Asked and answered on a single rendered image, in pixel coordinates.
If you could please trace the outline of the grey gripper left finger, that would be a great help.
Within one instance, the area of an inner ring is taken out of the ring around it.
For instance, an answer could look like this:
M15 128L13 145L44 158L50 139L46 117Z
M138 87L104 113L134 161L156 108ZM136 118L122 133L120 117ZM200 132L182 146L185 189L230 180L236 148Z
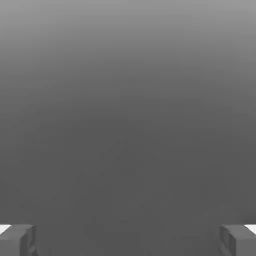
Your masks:
M33 224L0 224L0 256L38 256Z

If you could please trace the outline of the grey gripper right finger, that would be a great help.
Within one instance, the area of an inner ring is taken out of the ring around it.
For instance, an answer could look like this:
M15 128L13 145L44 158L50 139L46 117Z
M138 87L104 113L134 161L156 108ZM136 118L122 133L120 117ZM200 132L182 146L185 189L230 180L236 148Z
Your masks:
M256 256L256 224L221 225L220 256Z

